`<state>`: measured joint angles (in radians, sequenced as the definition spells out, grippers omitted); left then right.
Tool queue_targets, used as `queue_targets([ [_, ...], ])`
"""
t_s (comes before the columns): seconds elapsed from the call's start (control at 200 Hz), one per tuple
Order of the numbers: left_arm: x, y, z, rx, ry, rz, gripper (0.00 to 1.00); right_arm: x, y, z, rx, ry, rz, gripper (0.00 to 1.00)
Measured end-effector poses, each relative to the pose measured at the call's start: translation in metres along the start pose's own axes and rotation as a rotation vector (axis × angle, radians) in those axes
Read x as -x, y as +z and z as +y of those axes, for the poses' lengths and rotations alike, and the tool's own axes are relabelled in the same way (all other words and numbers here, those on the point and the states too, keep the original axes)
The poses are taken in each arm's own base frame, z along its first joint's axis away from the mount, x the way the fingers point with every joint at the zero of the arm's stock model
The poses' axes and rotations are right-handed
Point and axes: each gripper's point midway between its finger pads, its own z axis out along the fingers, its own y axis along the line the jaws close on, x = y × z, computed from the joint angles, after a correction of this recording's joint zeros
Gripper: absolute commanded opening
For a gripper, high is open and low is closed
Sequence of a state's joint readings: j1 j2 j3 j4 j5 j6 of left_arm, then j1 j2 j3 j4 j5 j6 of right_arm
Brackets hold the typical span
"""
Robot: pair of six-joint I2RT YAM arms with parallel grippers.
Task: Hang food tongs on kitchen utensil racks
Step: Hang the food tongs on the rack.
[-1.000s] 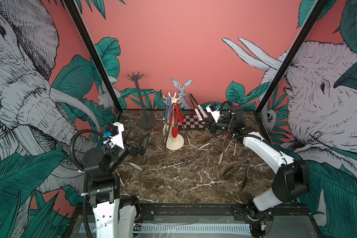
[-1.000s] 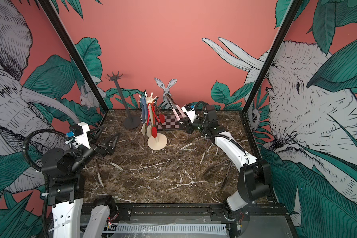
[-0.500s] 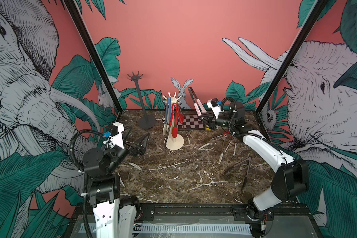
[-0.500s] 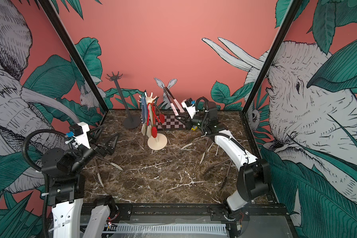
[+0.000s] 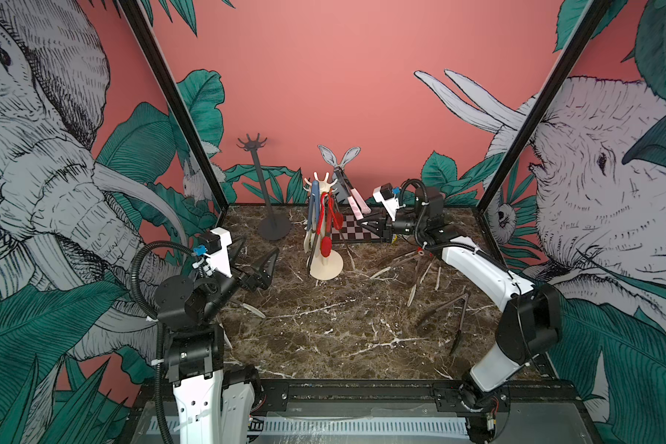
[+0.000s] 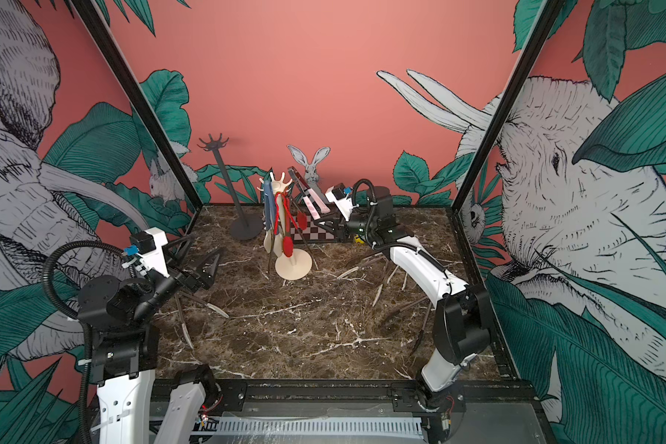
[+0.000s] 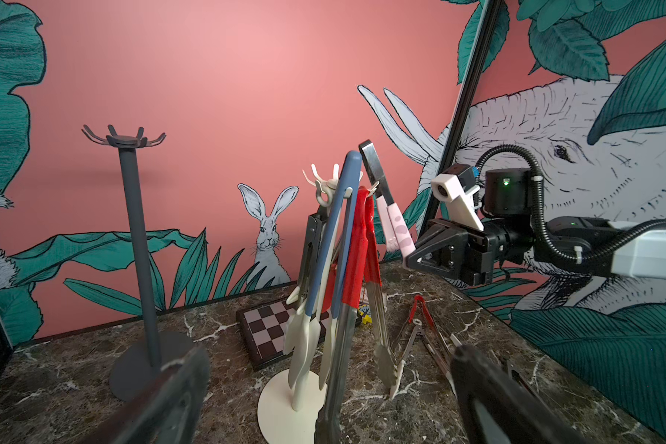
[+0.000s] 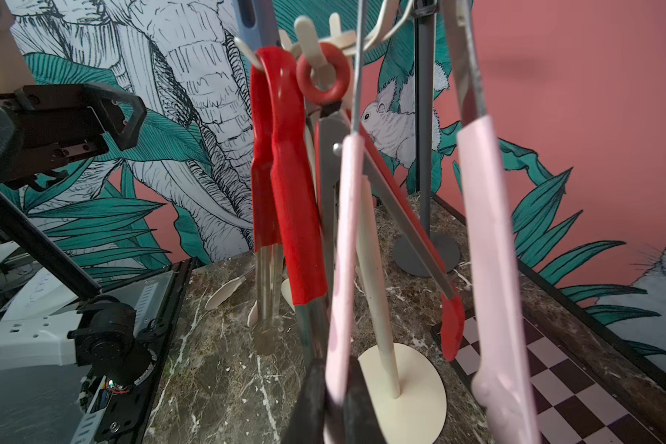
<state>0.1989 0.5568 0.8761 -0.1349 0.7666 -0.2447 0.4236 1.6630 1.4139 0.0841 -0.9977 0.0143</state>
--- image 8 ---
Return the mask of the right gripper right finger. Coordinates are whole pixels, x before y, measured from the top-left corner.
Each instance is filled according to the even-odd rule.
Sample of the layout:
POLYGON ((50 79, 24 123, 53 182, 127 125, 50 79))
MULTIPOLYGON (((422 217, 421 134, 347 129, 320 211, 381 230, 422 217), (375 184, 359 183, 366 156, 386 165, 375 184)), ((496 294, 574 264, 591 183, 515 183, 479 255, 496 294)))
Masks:
POLYGON ((386 444, 358 359, 350 357, 348 388, 343 403, 347 444, 386 444))

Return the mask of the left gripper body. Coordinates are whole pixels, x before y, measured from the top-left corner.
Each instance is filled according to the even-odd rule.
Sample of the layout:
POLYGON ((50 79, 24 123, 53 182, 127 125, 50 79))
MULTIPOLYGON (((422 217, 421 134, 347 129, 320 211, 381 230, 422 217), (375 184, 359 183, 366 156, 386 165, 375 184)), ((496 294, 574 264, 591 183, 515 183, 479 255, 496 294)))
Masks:
POLYGON ((144 101, 103 83, 26 85, 0 94, 0 184, 33 189, 66 178, 57 169, 138 144, 147 116, 144 101))

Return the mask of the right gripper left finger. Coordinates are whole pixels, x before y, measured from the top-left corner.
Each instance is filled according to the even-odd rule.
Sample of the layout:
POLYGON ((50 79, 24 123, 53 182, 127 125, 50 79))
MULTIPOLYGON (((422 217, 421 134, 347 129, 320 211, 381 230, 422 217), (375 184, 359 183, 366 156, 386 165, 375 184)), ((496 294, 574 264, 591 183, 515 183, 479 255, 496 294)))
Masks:
POLYGON ((307 369, 282 443, 323 443, 326 405, 325 362, 316 358, 307 369))

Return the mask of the cream utensil rack stand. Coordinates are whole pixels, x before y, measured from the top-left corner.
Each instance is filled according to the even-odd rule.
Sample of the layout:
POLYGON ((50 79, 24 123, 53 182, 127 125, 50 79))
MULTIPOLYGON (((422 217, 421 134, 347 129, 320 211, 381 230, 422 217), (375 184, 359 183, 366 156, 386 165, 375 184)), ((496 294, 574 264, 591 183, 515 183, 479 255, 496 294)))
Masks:
MULTIPOLYGON (((251 62, 252 68, 261 66, 256 52, 244 42, 238 49, 251 62)), ((306 127, 305 143, 313 178, 316 172, 312 151, 313 132, 306 127)), ((361 281, 368 301, 370 316, 376 335, 375 347, 362 356, 362 370, 372 386, 372 403, 382 434, 390 443, 431 443, 440 435, 447 411, 446 393, 440 375, 431 362, 413 348, 399 344, 392 338, 390 309, 385 287, 384 270, 377 238, 377 224, 372 198, 379 195, 368 179, 362 179, 358 208, 356 253, 354 257, 354 281, 361 281)), ((340 216, 340 181, 336 187, 336 242, 335 263, 338 254, 337 240, 340 216)), ((279 246, 264 247, 255 253, 264 257, 267 253, 283 255, 279 246)), ((327 352, 332 319, 333 286, 327 291, 327 352)))

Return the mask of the pink steel tongs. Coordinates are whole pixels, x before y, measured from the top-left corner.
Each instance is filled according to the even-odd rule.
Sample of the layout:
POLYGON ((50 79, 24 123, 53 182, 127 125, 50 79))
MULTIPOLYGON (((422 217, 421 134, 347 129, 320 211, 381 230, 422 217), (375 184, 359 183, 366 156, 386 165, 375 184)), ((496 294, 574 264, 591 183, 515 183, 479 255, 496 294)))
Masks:
MULTIPOLYGON (((499 443, 537 443, 540 432, 532 392, 518 282, 498 139, 488 114, 475 51, 471 10, 465 1, 444 1, 441 12, 462 129, 457 142, 481 343, 475 399, 487 413, 499 443)), ((340 216, 332 319, 325 381, 329 429, 344 430, 353 323, 353 281, 357 219, 364 162, 364 138, 354 125, 333 145, 340 159, 340 216)))

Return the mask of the red handled steel tongs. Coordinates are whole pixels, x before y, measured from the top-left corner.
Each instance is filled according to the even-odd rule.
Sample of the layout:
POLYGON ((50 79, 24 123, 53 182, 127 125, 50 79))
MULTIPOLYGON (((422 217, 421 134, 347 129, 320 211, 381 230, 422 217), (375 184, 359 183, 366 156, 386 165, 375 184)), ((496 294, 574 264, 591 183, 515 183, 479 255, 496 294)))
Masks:
POLYGON ((305 101, 296 60, 277 46, 260 48, 250 73, 255 250, 283 250, 303 359, 327 351, 327 276, 313 178, 305 143, 305 101))

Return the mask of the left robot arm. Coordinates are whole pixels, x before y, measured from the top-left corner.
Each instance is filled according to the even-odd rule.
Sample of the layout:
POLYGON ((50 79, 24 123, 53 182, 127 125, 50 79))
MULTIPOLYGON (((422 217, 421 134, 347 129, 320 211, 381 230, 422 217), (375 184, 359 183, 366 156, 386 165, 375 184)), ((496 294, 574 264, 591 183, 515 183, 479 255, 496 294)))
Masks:
MULTIPOLYGON (((142 99, 103 83, 26 85, 0 94, 0 186, 62 183, 63 168, 103 155, 108 143, 133 148, 144 123, 142 99)), ((101 286, 0 191, 0 229, 84 301, 55 316, 0 321, 0 371, 32 366, 90 366, 116 393, 153 373, 157 355, 137 337, 136 310, 101 286)))

